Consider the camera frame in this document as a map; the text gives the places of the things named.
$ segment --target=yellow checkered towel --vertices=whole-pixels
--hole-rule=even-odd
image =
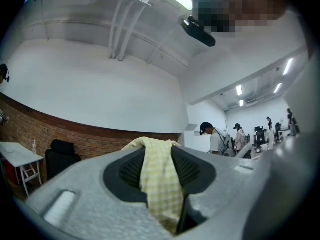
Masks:
[[[171,157],[173,145],[180,146],[171,140],[141,137],[124,150],[145,147],[140,189],[147,194],[150,213],[174,235],[183,208],[184,193]]]

